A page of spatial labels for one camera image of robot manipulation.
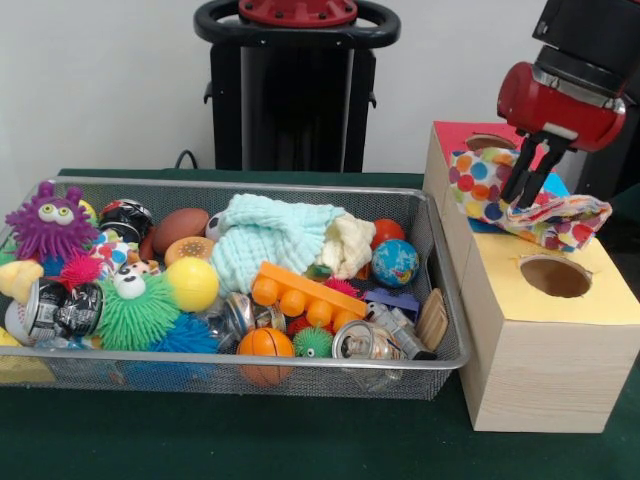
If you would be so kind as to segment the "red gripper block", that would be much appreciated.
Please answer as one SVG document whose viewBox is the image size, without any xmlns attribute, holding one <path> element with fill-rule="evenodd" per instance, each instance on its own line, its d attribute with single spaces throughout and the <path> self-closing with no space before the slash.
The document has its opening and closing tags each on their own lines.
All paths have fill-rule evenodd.
<svg viewBox="0 0 640 480">
<path fill-rule="evenodd" d="M 518 208 L 529 208 L 568 146 L 594 152 L 609 145 L 621 132 L 626 106 L 551 75 L 537 66 L 519 62 L 506 74 L 499 90 L 497 114 L 527 134 L 504 185 L 501 198 Z M 529 167 L 543 133 L 566 140 L 547 140 L 547 153 L 534 171 Z"/>
</svg>

